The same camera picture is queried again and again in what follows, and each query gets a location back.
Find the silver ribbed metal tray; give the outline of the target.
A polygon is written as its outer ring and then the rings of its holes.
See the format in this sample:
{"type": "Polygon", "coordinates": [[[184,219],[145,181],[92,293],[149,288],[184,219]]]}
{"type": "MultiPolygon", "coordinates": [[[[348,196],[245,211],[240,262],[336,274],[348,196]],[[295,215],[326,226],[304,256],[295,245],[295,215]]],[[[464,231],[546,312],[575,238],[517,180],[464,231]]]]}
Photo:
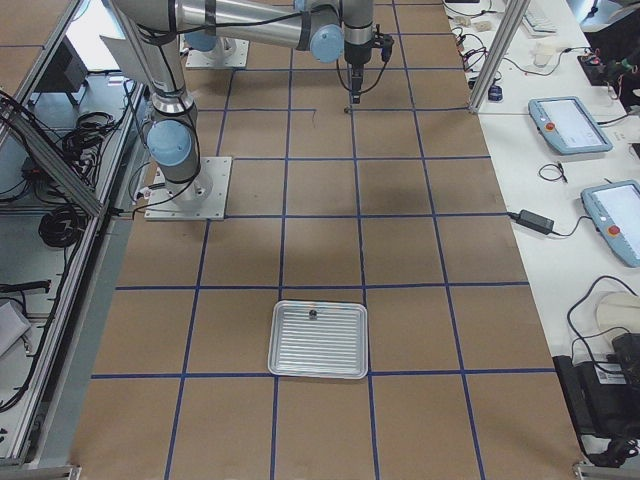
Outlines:
{"type": "Polygon", "coordinates": [[[360,380],[368,312],[358,303],[283,300],[273,310],[267,367],[278,376],[360,380]],[[316,310],[315,319],[309,311],[316,310]]]}

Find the white keyboard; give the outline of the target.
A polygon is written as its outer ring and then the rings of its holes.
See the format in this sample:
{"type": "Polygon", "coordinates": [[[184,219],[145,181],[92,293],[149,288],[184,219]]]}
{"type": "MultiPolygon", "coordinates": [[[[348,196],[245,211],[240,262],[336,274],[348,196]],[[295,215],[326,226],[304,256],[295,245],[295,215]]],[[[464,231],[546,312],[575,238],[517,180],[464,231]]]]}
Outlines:
{"type": "Polygon", "coordinates": [[[556,25],[543,10],[530,5],[522,18],[522,25],[532,37],[544,37],[557,33],[556,25]]]}

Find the upper blue teach pendant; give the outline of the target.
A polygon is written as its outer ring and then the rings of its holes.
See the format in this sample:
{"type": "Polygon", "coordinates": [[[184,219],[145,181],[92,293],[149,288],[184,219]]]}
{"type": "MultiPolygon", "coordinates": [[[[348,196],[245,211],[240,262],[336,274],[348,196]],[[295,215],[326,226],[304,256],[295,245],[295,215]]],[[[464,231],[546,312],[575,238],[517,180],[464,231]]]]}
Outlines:
{"type": "Polygon", "coordinates": [[[528,112],[540,135],[560,155],[604,153],[613,148],[577,97],[532,99],[528,112]]]}

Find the blue teach pendant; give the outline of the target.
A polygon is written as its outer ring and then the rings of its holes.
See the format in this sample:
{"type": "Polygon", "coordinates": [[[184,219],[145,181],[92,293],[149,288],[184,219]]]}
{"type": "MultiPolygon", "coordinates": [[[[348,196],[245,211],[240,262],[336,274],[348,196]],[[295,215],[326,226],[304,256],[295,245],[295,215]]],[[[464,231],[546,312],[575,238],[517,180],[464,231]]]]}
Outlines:
{"type": "Polygon", "coordinates": [[[596,230],[627,266],[639,267],[639,183],[614,182],[584,189],[581,200],[596,230]]]}
{"type": "Polygon", "coordinates": [[[560,155],[604,153],[613,148],[577,97],[532,99],[528,112],[540,135],[560,155]]]}

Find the black power adapter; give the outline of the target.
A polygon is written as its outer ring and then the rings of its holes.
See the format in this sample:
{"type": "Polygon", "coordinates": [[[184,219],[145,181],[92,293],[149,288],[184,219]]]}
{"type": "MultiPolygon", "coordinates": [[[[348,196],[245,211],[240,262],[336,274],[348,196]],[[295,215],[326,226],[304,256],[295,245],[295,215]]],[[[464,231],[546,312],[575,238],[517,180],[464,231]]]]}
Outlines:
{"type": "Polygon", "coordinates": [[[554,228],[552,219],[525,209],[517,214],[516,223],[543,235],[551,234],[554,228]]]}

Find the lower blue teach pendant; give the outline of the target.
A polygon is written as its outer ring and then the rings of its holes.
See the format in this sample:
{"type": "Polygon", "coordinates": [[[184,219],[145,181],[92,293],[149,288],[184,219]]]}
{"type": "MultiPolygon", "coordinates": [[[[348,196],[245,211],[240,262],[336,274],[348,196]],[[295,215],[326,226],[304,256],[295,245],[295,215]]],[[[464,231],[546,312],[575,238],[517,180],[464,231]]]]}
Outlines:
{"type": "Polygon", "coordinates": [[[614,182],[584,189],[581,200],[596,230],[627,266],[639,267],[639,183],[614,182]]]}

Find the black equipment box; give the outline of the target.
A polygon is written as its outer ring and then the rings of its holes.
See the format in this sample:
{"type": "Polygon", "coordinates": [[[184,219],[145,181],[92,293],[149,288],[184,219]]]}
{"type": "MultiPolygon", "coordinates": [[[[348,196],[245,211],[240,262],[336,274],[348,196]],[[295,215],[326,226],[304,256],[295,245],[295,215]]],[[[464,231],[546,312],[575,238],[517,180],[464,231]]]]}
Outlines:
{"type": "Polygon", "coordinates": [[[607,363],[575,365],[567,355],[553,358],[579,447],[598,467],[621,467],[639,455],[639,398],[620,371],[607,363]]]}

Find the aluminium frame post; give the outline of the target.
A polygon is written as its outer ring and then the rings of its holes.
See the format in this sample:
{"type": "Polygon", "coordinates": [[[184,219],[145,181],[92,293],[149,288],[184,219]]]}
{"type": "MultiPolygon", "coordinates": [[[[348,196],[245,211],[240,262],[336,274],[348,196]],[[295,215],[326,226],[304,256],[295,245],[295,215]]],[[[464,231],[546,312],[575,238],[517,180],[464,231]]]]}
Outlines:
{"type": "Polygon", "coordinates": [[[489,88],[494,82],[499,65],[511,44],[525,11],[529,6],[529,0],[509,1],[504,16],[498,26],[496,35],[489,47],[489,53],[482,69],[471,90],[469,99],[469,111],[477,114],[483,101],[487,98],[489,88]]]}

